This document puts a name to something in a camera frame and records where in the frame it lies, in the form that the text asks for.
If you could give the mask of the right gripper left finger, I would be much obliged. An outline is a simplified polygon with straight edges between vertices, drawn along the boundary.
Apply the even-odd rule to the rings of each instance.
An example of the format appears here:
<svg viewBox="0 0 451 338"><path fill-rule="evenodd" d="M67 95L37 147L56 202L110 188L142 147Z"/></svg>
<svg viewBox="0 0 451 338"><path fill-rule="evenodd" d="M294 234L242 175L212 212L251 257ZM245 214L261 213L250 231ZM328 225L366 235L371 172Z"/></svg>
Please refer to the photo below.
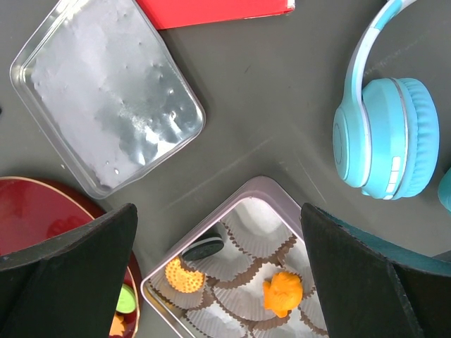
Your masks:
<svg viewBox="0 0 451 338"><path fill-rule="evenodd" d="M119 209L1 257L2 337L107 337L137 231Z"/></svg>

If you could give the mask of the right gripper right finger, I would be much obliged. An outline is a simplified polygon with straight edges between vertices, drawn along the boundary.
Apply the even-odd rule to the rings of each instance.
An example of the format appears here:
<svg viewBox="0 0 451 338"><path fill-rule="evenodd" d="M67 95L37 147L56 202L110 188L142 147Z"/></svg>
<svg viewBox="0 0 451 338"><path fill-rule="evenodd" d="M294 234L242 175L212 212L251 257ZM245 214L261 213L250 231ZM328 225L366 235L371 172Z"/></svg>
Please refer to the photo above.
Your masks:
<svg viewBox="0 0 451 338"><path fill-rule="evenodd" d="M449 337L450 262L310 203L300 224L330 337Z"/></svg>

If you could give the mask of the orange leaf cookie large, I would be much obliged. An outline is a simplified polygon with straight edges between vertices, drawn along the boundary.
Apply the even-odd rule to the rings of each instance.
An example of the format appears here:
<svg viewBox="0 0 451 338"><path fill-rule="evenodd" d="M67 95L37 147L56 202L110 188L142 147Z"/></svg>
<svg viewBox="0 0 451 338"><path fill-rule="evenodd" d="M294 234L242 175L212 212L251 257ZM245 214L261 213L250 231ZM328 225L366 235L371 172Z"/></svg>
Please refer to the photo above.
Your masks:
<svg viewBox="0 0 451 338"><path fill-rule="evenodd" d="M301 278L289 272L276 273L271 281L263 282L264 308L284 318L299 306L303 297Z"/></svg>

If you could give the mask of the orange round cookie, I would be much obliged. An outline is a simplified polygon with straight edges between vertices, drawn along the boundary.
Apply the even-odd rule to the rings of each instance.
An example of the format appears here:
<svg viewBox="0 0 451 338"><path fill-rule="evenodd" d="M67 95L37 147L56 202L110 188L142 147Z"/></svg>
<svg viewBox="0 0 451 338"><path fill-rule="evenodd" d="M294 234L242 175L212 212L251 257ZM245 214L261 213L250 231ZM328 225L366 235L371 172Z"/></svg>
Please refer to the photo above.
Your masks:
<svg viewBox="0 0 451 338"><path fill-rule="evenodd" d="M172 288L184 294L191 294L200 290L205 279L204 274L199 271L184 269L178 257L166 264L165 276Z"/></svg>

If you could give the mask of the black sandwich cookie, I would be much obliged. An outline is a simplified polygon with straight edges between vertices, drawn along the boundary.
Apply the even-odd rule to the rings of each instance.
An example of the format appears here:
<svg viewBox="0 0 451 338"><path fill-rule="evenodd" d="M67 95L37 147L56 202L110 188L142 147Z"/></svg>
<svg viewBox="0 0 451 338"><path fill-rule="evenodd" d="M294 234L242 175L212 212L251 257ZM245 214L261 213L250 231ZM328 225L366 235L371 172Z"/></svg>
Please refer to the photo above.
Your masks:
<svg viewBox="0 0 451 338"><path fill-rule="evenodd" d="M181 253L184 261L198 261L210 257L224 247L224 241L219 234L202 235L199 239L191 243Z"/></svg>

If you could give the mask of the silver tin lid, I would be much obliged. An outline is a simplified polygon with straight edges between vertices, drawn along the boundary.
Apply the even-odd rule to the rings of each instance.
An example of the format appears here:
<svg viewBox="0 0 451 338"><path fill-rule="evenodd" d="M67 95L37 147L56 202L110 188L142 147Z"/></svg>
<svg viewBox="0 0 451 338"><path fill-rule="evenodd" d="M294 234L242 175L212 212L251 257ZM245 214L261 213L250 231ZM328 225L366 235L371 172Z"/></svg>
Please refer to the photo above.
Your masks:
<svg viewBox="0 0 451 338"><path fill-rule="evenodd" d="M104 199L195 139L205 112L135 1L59 1L11 64L80 186Z"/></svg>

